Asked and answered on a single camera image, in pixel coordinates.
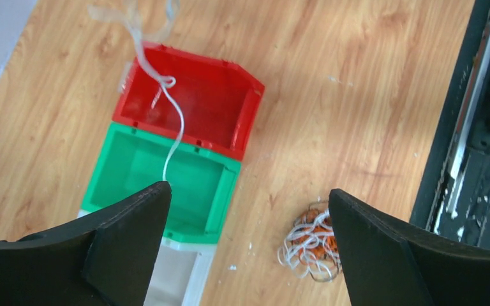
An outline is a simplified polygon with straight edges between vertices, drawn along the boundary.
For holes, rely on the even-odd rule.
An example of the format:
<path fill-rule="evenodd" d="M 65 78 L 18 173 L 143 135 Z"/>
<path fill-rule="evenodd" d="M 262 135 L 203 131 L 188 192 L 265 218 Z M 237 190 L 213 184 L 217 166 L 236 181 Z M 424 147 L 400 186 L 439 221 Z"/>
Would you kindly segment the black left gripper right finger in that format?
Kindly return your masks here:
<path fill-rule="evenodd" d="M 386 214 L 342 189 L 329 212 L 352 305 L 490 305 L 490 250 Z"/>

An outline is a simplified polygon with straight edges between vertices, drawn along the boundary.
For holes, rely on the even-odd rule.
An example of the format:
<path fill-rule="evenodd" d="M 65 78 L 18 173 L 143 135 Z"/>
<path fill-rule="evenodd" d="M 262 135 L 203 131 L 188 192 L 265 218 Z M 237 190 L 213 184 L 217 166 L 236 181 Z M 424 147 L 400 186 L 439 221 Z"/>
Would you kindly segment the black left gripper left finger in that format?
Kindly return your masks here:
<path fill-rule="evenodd" d="M 0 305 L 142 305 L 172 190 L 156 182 L 20 240 L 0 240 Z"/>

